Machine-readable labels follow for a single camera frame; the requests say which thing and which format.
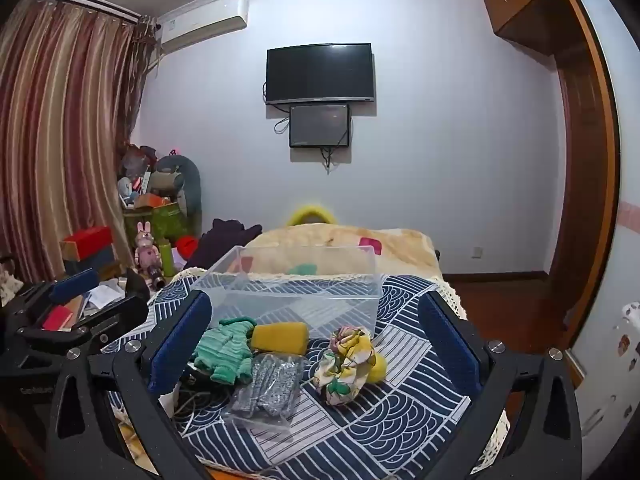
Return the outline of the striped red beige curtain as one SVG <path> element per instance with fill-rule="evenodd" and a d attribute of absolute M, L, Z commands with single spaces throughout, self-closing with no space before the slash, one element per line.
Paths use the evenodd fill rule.
<path fill-rule="evenodd" d="M 63 1 L 21 0 L 1 29 L 1 248 L 26 280 L 64 271 L 61 240 L 107 226 L 130 264 L 120 160 L 140 104 L 138 25 Z"/>

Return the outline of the clear plastic storage box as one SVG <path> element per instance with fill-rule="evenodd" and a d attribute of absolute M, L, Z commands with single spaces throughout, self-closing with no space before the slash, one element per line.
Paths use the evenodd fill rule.
<path fill-rule="evenodd" d="M 235 247 L 192 288 L 209 296 L 212 325 L 302 322 L 326 339 L 343 325 L 375 331 L 382 278 L 370 246 Z"/>

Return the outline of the green bottle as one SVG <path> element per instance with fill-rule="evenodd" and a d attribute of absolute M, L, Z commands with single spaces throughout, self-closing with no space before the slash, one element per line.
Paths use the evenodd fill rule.
<path fill-rule="evenodd" d="M 169 240 L 162 238 L 157 244 L 160 251 L 160 260 L 162 260 L 163 276 L 172 278 L 176 274 L 174 257 L 172 256 L 172 248 Z"/>

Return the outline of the grey socks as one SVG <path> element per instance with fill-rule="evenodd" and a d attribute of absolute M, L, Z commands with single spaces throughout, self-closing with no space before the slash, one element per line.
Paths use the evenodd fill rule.
<path fill-rule="evenodd" d="M 222 418 L 229 424 L 288 434 L 305 365 L 303 356 L 258 353 L 253 360 L 252 380 L 235 390 Z"/>

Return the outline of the white wall air conditioner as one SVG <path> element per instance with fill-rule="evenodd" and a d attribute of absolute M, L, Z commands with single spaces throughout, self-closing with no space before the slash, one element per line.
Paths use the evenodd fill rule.
<path fill-rule="evenodd" d="M 198 42 L 244 29 L 247 0 L 217 0 L 171 18 L 162 25 L 160 45 L 172 53 Z"/>

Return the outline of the wooden wardrobe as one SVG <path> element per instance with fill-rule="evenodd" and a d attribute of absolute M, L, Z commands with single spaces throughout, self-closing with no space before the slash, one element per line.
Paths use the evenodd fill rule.
<path fill-rule="evenodd" d="M 620 189 L 611 78 L 579 0 L 484 0 L 494 33 L 554 59 L 564 114 L 565 184 L 550 300 L 565 350 L 584 327 L 610 254 Z"/>

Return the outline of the large black wall television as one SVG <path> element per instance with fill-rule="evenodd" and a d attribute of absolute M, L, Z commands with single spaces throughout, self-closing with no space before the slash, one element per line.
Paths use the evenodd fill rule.
<path fill-rule="evenodd" d="M 265 100 L 270 105 L 373 102 L 372 46 L 346 42 L 268 50 Z"/>

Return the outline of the floral fabric scrunchie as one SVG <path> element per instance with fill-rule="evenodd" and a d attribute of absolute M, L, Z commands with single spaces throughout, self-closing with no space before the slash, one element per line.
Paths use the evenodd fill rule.
<path fill-rule="evenodd" d="M 325 404 L 340 406 L 356 399 L 367 383 L 375 350 L 362 326 L 342 326 L 332 333 L 311 385 Z"/>

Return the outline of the small black wall monitor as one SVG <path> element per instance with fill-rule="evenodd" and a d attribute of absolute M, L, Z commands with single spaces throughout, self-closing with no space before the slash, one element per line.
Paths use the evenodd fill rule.
<path fill-rule="evenodd" d="M 290 109 L 291 148 L 348 148 L 350 108 L 346 104 L 294 105 Z"/>

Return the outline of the yellow felt ball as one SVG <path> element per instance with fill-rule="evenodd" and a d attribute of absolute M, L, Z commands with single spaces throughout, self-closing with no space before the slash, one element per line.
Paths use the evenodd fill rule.
<path fill-rule="evenodd" d="M 382 382 L 387 373 L 387 363 L 385 356 L 382 356 L 381 353 L 375 352 L 372 356 L 372 364 L 368 373 L 367 383 L 368 384 L 378 384 Z"/>

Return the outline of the grey plush dinosaur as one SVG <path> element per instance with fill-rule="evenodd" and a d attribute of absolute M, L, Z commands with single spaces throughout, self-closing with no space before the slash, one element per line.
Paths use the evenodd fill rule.
<path fill-rule="evenodd" d="M 198 167 L 183 155 L 166 155 L 157 159 L 148 191 L 176 202 L 190 228 L 201 232 L 202 186 Z"/>

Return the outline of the pink rabbit plush toy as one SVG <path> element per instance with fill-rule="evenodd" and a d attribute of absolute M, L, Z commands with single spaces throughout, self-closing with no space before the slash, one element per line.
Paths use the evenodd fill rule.
<path fill-rule="evenodd" d="M 152 281 L 162 278 L 162 259 L 160 258 L 160 251 L 155 245 L 152 226 L 149 221 L 137 224 L 134 263 L 138 270 Z"/>

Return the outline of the yellow sponge block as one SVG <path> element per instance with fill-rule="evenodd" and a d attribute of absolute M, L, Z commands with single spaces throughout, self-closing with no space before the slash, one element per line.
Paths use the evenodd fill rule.
<path fill-rule="evenodd" d="M 250 337 L 250 348 L 258 352 L 303 356 L 307 351 L 308 339 L 308 327 L 303 322 L 257 325 Z"/>

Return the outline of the green storage bin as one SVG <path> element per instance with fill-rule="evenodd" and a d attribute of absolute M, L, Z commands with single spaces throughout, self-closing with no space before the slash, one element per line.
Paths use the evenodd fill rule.
<path fill-rule="evenodd" d="M 166 238 L 175 243 L 179 238 L 193 235 L 192 221 L 186 216 L 177 203 L 164 206 L 141 209 L 127 209 L 124 211 L 125 231 L 131 249 L 136 247 L 137 224 L 151 223 L 154 240 Z"/>

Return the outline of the beige patchwork blanket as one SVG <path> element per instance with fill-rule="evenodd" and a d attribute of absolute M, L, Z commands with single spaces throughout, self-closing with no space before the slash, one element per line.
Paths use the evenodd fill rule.
<path fill-rule="evenodd" d="M 442 281 L 432 240 L 416 230 L 305 223 L 263 232 L 247 244 L 247 248 L 280 246 L 372 247 L 376 267 L 383 274 L 410 274 Z"/>

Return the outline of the green knitted sock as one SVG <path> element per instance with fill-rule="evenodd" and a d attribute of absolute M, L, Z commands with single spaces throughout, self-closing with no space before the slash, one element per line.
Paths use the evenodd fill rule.
<path fill-rule="evenodd" d="M 251 318 L 227 318 L 206 330 L 193 352 L 193 364 L 216 384 L 246 385 L 252 380 Z"/>

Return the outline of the dark purple garment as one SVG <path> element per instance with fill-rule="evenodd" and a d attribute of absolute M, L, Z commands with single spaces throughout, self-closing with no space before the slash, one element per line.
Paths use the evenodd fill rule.
<path fill-rule="evenodd" d="M 248 228 L 239 220 L 215 218 L 212 228 L 198 241 L 198 248 L 186 262 L 185 269 L 209 269 L 229 250 L 236 246 L 244 247 L 262 234 L 262 225 L 254 224 Z"/>

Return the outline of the red box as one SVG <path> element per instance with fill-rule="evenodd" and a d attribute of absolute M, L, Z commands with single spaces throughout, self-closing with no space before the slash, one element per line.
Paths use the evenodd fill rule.
<path fill-rule="evenodd" d="M 62 258 L 79 262 L 93 256 L 113 243 L 109 226 L 95 226 L 80 230 L 60 241 Z"/>

